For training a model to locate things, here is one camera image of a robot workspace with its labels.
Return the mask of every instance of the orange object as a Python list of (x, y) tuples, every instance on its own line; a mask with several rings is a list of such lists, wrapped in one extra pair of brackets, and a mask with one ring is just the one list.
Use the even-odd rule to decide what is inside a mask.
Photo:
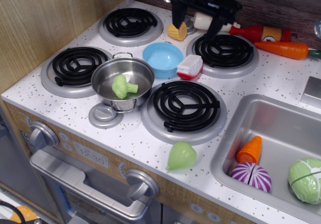
[[(27, 206), (24, 206), (24, 205), (18, 206), (17, 209), (24, 216), (25, 221), (35, 220), (38, 218), (37, 214), (33, 210), (29, 209), (29, 207), (27, 207)], [(10, 217), (10, 220), (17, 222), (17, 223), (21, 222), (20, 218), (18, 217), (18, 215), (15, 212), (13, 212), (12, 216)]]
[(296, 42), (255, 42), (254, 45), (263, 50), (293, 59), (303, 59), (309, 53), (306, 44)]
[(237, 153), (236, 158), (240, 163), (253, 162), (257, 164), (261, 151), (262, 138), (260, 136), (255, 136), (243, 146), (239, 153)]

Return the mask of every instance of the green broccoli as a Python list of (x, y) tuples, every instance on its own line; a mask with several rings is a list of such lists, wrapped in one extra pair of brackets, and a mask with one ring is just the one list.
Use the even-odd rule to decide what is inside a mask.
[(125, 98), (128, 92), (138, 92), (138, 85), (126, 82), (126, 77), (124, 75), (115, 77), (111, 88), (119, 98)]

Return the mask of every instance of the toy vegetable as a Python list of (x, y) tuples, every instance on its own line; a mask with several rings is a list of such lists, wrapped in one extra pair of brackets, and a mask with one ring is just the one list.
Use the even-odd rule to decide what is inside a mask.
[(124, 75), (118, 75), (115, 77), (111, 88), (119, 98), (125, 98), (128, 92), (138, 92), (138, 85), (128, 83)]
[(289, 167), (288, 182), (295, 196), (309, 204), (321, 203), (321, 160), (302, 158)]
[(237, 160), (240, 163), (253, 162), (257, 164), (262, 151), (262, 138), (260, 136), (253, 137), (247, 142), (243, 148), (237, 153)]
[(185, 37), (187, 35), (186, 23), (182, 22), (179, 29), (177, 29), (173, 24), (171, 24), (166, 28), (166, 32), (170, 37), (172, 37), (176, 40), (182, 41), (185, 39)]
[(193, 165), (197, 157), (193, 147), (185, 142), (180, 141), (171, 148), (166, 170), (175, 170)]
[(231, 177), (265, 192), (271, 190), (272, 181), (269, 173), (255, 163), (244, 162), (237, 165)]
[(308, 46), (296, 42), (255, 42), (254, 45), (263, 50), (293, 59), (303, 59), (306, 56), (321, 59), (321, 51), (309, 50)]

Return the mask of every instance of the orange carrot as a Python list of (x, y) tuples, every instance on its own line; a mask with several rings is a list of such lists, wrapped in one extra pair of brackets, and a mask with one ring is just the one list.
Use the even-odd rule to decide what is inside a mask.
[(263, 50), (294, 59), (303, 59), (309, 53), (308, 46), (296, 42), (255, 42), (254, 45)]
[(261, 151), (262, 138), (260, 136), (255, 136), (243, 146), (243, 148), (237, 153), (236, 158), (240, 163), (253, 162), (257, 164)]

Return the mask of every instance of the stainless steel pot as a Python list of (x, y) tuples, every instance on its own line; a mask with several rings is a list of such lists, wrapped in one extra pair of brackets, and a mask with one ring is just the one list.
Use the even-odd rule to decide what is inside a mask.
[[(130, 57), (115, 58), (117, 54), (129, 54)], [(127, 82), (138, 85), (137, 93), (129, 92), (123, 99), (116, 96), (111, 86), (114, 78), (120, 74), (126, 77)], [(105, 105), (111, 106), (117, 113), (126, 113), (148, 99), (154, 78), (153, 69), (145, 61), (134, 58), (128, 52), (119, 52), (113, 55), (113, 59), (97, 67), (91, 77), (91, 86)]]

